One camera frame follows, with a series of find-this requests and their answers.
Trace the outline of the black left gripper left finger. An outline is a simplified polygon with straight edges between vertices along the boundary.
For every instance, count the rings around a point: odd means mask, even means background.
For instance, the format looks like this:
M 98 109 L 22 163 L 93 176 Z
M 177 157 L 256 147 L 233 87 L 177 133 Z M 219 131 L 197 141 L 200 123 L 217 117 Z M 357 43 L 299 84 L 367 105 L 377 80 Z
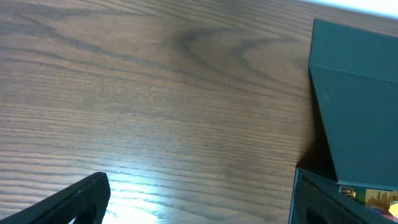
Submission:
M 95 172 L 48 198 L 1 220 L 1 224 L 101 224 L 110 198 L 109 180 Z

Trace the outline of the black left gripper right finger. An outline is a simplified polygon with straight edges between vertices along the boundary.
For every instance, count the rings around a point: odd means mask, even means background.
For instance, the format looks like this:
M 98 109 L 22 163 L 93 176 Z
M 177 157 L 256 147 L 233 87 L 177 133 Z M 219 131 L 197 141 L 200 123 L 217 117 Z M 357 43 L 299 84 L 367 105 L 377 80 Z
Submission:
M 294 223 L 383 224 L 392 220 L 340 194 L 334 185 L 303 176 L 294 190 Z

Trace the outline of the brown chocolate stick box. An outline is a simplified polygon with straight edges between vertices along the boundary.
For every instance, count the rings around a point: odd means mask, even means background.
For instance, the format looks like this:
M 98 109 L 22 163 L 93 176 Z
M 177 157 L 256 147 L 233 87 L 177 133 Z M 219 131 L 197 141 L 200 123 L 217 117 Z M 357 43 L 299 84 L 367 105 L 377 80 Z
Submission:
M 388 211 L 391 203 L 397 201 L 396 190 L 366 189 L 365 205 Z

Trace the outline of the yellow Hacks candy bag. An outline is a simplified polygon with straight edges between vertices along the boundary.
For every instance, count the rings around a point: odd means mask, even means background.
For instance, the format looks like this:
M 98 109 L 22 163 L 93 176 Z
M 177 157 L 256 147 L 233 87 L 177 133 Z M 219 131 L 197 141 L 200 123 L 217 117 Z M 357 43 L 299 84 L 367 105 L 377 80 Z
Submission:
M 398 201 L 393 201 L 391 202 L 390 206 L 389 206 L 389 213 L 395 218 L 397 219 L 398 217 Z

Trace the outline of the dark green box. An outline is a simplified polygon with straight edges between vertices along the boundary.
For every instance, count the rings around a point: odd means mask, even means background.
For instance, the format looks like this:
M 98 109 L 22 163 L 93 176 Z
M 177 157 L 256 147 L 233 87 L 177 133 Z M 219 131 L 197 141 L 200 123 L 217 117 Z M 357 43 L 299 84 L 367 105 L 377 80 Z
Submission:
M 323 20 L 308 63 L 320 139 L 299 161 L 308 176 L 365 205 L 366 189 L 397 191 L 397 38 Z

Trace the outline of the red Hello Panda box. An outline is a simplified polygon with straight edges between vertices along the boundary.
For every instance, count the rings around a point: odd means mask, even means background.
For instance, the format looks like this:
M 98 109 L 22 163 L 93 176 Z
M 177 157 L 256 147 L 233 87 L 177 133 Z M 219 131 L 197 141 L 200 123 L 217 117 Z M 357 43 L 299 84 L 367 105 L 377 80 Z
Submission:
M 393 216 L 389 211 L 387 211 L 387 210 L 385 210 L 383 208 L 376 207 L 376 206 L 370 206 L 369 209 L 372 210 L 373 212 L 385 217 L 385 218 L 390 219 L 390 220 L 394 220 L 395 219 L 395 216 Z

